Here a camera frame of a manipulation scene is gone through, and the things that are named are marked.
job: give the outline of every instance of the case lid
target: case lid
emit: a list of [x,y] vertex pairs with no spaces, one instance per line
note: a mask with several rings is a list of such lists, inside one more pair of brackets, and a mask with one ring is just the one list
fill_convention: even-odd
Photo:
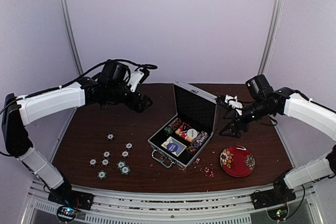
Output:
[[214,131],[216,117],[216,96],[187,83],[174,83],[176,111],[180,117],[187,117]]

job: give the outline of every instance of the brown wooden table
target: brown wooden table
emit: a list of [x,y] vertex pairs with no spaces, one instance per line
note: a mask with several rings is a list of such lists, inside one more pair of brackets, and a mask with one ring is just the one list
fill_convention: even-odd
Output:
[[[238,95],[242,101],[251,101],[245,85],[240,84],[197,84],[214,95]],[[218,131],[225,125],[219,115],[216,132],[199,155],[200,162],[187,170],[178,166],[167,169],[151,157],[152,149],[147,139],[175,115],[172,84],[144,84],[141,93],[151,97],[154,105],[142,114],[130,111],[123,104],[99,110],[98,105],[79,108],[62,140],[53,164],[59,168],[72,184],[100,189],[132,191],[139,193],[191,193],[245,188],[272,183],[282,172],[291,169],[286,151],[273,127],[260,122],[250,124],[248,133],[240,139],[222,137]],[[108,134],[115,139],[107,140]],[[127,159],[120,154],[127,142],[134,144],[134,150]],[[256,159],[256,168],[245,178],[227,175],[219,165],[219,154],[230,145],[248,148]],[[90,167],[89,161],[100,162],[104,151],[110,151],[110,165]],[[122,175],[117,162],[125,160],[131,167],[129,175]],[[214,177],[204,172],[210,167]],[[97,172],[105,170],[104,180],[97,178]]]

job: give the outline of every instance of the stack of poker chips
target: stack of poker chips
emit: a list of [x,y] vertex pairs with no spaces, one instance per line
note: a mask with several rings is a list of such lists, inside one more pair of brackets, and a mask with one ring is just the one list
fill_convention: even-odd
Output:
[[208,137],[209,137],[208,133],[202,131],[191,143],[191,145],[187,148],[187,152],[190,154],[195,154],[197,150],[205,143]]
[[171,122],[166,128],[164,128],[164,131],[170,135],[172,134],[174,131],[176,131],[180,125],[182,124],[181,119],[176,118],[173,122]]

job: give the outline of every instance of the ventilation grille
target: ventilation grille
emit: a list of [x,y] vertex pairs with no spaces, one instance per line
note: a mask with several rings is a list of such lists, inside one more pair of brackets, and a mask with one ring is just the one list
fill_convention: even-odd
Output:
[[51,214],[56,214],[56,211],[57,211],[56,207],[43,203],[43,202],[37,202],[35,205],[35,208],[38,210],[42,210],[44,212],[49,212]]
[[[154,223],[162,223],[162,222],[137,222],[137,221],[124,221],[118,219],[112,219],[109,217],[97,217],[91,214],[87,214],[85,217],[85,222],[90,224],[154,224]],[[165,221],[165,223],[179,223],[179,224],[251,224],[250,215],[244,215],[240,217],[231,217],[224,218],[221,220],[213,220],[213,221],[203,221],[203,222],[189,222],[189,221]]]

